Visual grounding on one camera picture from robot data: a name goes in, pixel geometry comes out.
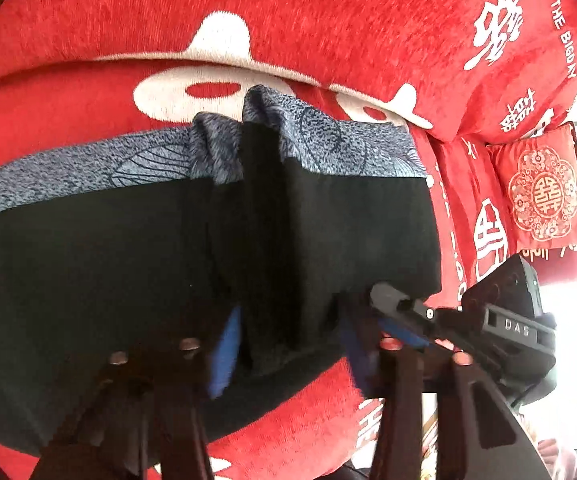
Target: red velvet cloth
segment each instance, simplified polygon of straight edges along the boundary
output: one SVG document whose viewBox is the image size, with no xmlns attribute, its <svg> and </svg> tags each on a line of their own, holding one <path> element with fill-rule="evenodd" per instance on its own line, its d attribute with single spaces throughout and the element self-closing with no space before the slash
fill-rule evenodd
<svg viewBox="0 0 577 480">
<path fill-rule="evenodd" d="M 517 251 L 577 245 L 577 147 L 571 124 L 491 146 L 511 206 Z"/>
<path fill-rule="evenodd" d="M 441 140 L 503 142 L 551 108 L 559 123 L 572 105 L 577 0 L 6 0 L 0 8 L 0 77 L 100 56 L 243 66 L 363 96 L 434 125 Z M 505 132 L 509 107 L 515 127 Z"/>
<path fill-rule="evenodd" d="M 363 402 L 342 360 L 277 409 L 210 444 L 208 452 L 218 479 L 317 478 L 373 440 L 380 418 L 380 402 Z M 37 461 L 0 445 L 0 467 L 11 480 L 28 480 Z M 159 475 L 150 470 L 148 478 Z"/>
<path fill-rule="evenodd" d="M 475 285 L 515 254 L 506 196 L 482 142 L 434 142 L 449 199 L 467 285 Z"/>
</svg>

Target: gray patterned fabric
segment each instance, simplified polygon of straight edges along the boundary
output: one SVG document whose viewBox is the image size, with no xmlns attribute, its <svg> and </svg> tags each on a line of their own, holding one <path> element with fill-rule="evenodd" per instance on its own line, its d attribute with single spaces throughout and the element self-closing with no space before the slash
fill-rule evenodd
<svg viewBox="0 0 577 480">
<path fill-rule="evenodd" d="M 281 155 L 297 158 L 313 173 L 427 175 L 407 126 L 337 121 L 299 99 L 261 85 L 246 95 L 242 119 L 281 132 Z"/>
<path fill-rule="evenodd" d="M 256 86 L 244 101 L 245 121 L 280 133 L 283 159 L 314 173 L 426 177 L 405 126 L 337 121 L 309 104 Z M 126 134 L 29 155 L 0 168 L 0 211 L 72 194 L 182 178 L 216 184 L 243 178 L 242 124 L 198 114 L 191 126 Z"/>
</svg>

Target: metal bolt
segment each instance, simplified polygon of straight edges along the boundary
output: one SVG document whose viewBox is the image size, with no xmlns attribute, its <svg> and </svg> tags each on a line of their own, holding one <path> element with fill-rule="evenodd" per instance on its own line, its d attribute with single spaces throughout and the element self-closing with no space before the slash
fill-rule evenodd
<svg viewBox="0 0 577 480">
<path fill-rule="evenodd" d="M 466 352 L 453 354 L 453 362 L 459 366 L 469 366 L 473 364 L 473 356 Z"/>
<path fill-rule="evenodd" d="M 404 345 L 402 344 L 401 341 L 398 341 L 397 339 L 395 339 L 393 337 L 383 338 L 382 341 L 379 342 L 379 346 L 383 350 L 388 350 L 390 352 L 395 352 L 396 350 L 401 350 L 404 347 Z"/>
<path fill-rule="evenodd" d="M 128 356 L 126 355 L 126 352 L 113 352 L 108 358 L 108 362 L 116 366 L 125 365 L 128 363 Z"/>
<path fill-rule="evenodd" d="M 191 350 L 197 350 L 200 348 L 200 340 L 194 337 L 187 337 L 180 341 L 180 350 L 189 352 Z"/>
</svg>

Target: red pillow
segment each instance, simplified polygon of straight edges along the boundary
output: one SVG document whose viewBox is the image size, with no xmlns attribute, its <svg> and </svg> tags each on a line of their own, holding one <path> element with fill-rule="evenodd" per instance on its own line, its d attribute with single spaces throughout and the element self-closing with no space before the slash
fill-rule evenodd
<svg viewBox="0 0 577 480">
<path fill-rule="evenodd" d="M 505 146 L 491 158 L 511 205 L 516 249 L 577 244 L 577 148 L 573 125 Z"/>
<path fill-rule="evenodd" d="M 472 286 L 514 254 L 506 198 L 482 142 L 434 142 L 467 277 Z"/>
<path fill-rule="evenodd" d="M 433 308 L 455 308 L 461 304 L 462 295 L 467 290 L 467 273 L 457 241 L 447 190 L 428 135 L 424 130 L 412 124 L 409 125 L 409 129 L 422 164 L 429 174 L 427 184 L 431 192 L 431 201 L 440 235 L 442 290 L 428 298 L 425 303 Z"/>
</svg>

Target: white chinese character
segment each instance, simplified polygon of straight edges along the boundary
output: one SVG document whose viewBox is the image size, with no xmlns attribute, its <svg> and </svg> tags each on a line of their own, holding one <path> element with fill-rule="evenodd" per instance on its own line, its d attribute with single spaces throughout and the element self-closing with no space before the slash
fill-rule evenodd
<svg viewBox="0 0 577 480">
<path fill-rule="evenodd" d="M 228 469 L 232 464 L 228 460 L 224 460 L 223 458 L 213 458 L 212 456 L 208 457 L 210 462 L 210 468 L 213 469 L 213 473 L 219 473 L 224 469 Z M 156 464 L 153 468 L 159 473 L 162 474 L 162 465 Z M 226 476 L 215 476 L 215 480 L 231 480 L 229 477 Z"/>
<path fill-rule="evenodd" d="M 571 244 L 568 247 L 569 249 L 571 249 L 572 251 L 577 251 L 577 244 Z M 567 247 L 562 247 L 562 250 L 560 251 L 560 258 L 562 258 L 565 255 Z"/>
<path fill-rule="evenodd" d="M 467 150 L 469 150 L 469 152 L 467 153 L 467 156 L 470 156 L 473 160 L 477 160 L 477 150 L 475 149 L 475 146 L 471 143 L 470 140 L 466 140 L 466 139 L 462 138 L 462 141 L 466 145 Z"/>
<path fill-rule="evenodd" d="M 377 436 L 379 421 L 382 420 L 382 408 L 384 408 L 384 404 L 380 402 L 377 408 L 360 420 L 360 431 L 358 431 L 355 449 L 360 449 Z"/>
<path fill-rule="evenodd" d="M 473 241 L 477 251 L 475 278 L 479 282 L 502 265 L 509 252 L 509 242 L 502 226 L 500 212 L 491 203 L 490 198 L 482 202 L 482 209 L 475 222 Z M 486 267 L 484 272 L 480 272 L 480 264 Z"/>
<path fill-rule="evenodd" d="M 507 41 L 515 41 L 520 37 L 520 25 L 524 20 L 522 19 L 522 8 L 518 6 L 519 1 L 497 0 L 497 5 L 485 2 L 482 14 L 475 20 L 473 46 L 480 47 L 487 41 L 488 43 L 477 56 L 464 65 L 464 70 L 475 68 L 486 54 L 488 54 L 486 60 L 491 65 L 500 59 Z"/>
<path fill-rule="evenodd" d="M 553 108 L 549 108 L 546 112 L 544 112 L 544 115 L 537 122 L 535 128 L 526 133 L 522 139 L 528 139 L 529 137 L 539 137 L 542 135 L 544 133 L 544 129 L 549 126 L 553 117 L 555 117 L 555 112 L 553 111 Z"/>
<path fill-rule="evenodd" d="M 506 105 L 509 114 L 500 123 L 502 130 L 505 133 L 515 130 L 524 119 L 527 118 L 528 114 L 535 111 L 535 100 L 533 96 L 535 92 L 529 88 L 526 97 L 521 97 L 514 105 Z"/>
</svg>

